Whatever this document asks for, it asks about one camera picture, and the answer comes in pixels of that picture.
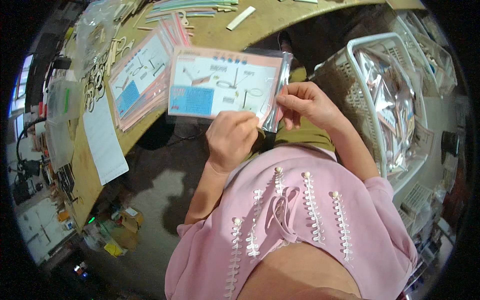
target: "white wooden strip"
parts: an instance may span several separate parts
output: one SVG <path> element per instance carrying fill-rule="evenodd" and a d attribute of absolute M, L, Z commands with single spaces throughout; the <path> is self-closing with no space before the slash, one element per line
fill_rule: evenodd
<path fill-rule="evenodd" d="M 243 20 L 245 20 L 249 15 L 251 15 L 254 11 L 256 11 L 257 9 L 254 8 L 253 6 L 249 6 L 246 10 L 242 11 L 241 14 L 239 14 L 237 17 L 235 17 L 235 19 L 233 19 L 232 22 L 230 22 L 230 24 L 227 25 L 227 29 L 228 30 L 233 30 L 235 28 L 237 28 L 237 26 L 243 22 Z"/>
<path fill-rule="evenodd" d="M 298 2 L 308 2 L 308 3 L 315 3 L 315 4 L 318 4 L 318 0 L 295 0 L 295 1 L 298 1 Z"/>

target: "olive green pants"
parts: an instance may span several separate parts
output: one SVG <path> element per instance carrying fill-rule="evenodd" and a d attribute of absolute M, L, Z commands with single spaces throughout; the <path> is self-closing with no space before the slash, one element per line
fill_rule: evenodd
<path fill-rule="evenodd" d="M 294 78 L 295 74 L 305 74 L 303 80 L 297 76 L 298 78 Z M 297 68 L 292 73 L 290 73 L 290 82 L 302 82 L 306 79 L 306 73 L 304 68 Z M 301 126 L 300 128 L 296 129 L 295 127 L 290 131 L 285 129 L 285 123 L 283 119 L 278 124 L 278 130 L 275 137 L 275 147 L 278 145 L 285 145 L 288 143 L 295 143 L 295 144 L 307 144 L 309 146 L 322 148 L 325 150 L 329 150 L 334 152 L 335 147 L 332 144 L 332 140 L 328 133 L 318 128 L 317 126 L 313 125 L 310 121 L 308 121 L 305 117 L 301 117 L 300 120 Z M 260 154 L 262 150 L 262 144 L 265 140 L 265 132 L 261 129 L 258 130 L 258 138 L 252 146 L 251 152 L 245 157 L 244 161 L 252 159 Z"/>

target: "forearm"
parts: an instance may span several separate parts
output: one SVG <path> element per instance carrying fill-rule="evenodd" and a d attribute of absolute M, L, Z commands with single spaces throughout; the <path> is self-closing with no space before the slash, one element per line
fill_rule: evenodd
<path fill-rule="evenodd" d="M 194 224 L 206 219 L 217 206 L 222 196 L 223 187 L 227 182 L 228 174 L 217 173 L 207 161 L 204 172 L 193 194 L 190 207 L 185 217 L 185 224 Z"/>
<path fill-rule="evenodd" d="M 361 181 L 380 176 L 370 152 L 345 116 L 337 118 L 335 124 L 325 130 L 330 135 L 345 168 Z"/>

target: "pink shirt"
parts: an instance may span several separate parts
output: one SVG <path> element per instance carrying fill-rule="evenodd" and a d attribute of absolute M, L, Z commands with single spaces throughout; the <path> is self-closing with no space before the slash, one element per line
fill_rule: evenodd
<path fill-rule="evenodd" d="M 417 251 L 386 179 L 362 182 L 332 152 L 281 146 L 240 165 L 220 205 L 179 225 L 167 299 L 236 299 L 270 251 L 307 242 L 335 257 L 367 299 L 395 299 Z"/>

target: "hand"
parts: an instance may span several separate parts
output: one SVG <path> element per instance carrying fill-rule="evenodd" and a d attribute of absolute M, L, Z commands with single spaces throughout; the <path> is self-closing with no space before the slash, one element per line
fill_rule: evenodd
<path fill-rule="evenodd" d="M 207 163 L 220 175 L 230 174 L 250 152 L 258 137 L 259 119 L 249 111 L 222 111 L 206 132 Z"/>
<path fill-rule="evenodd" d="M 282 105 L 285 129 L 300 128 L 300 117 L 305 116 L 321 129 L 328 129 L 342 113 L 325 93 L 313 82 L 286 85 L 288 95 L 278 95 Z"/>

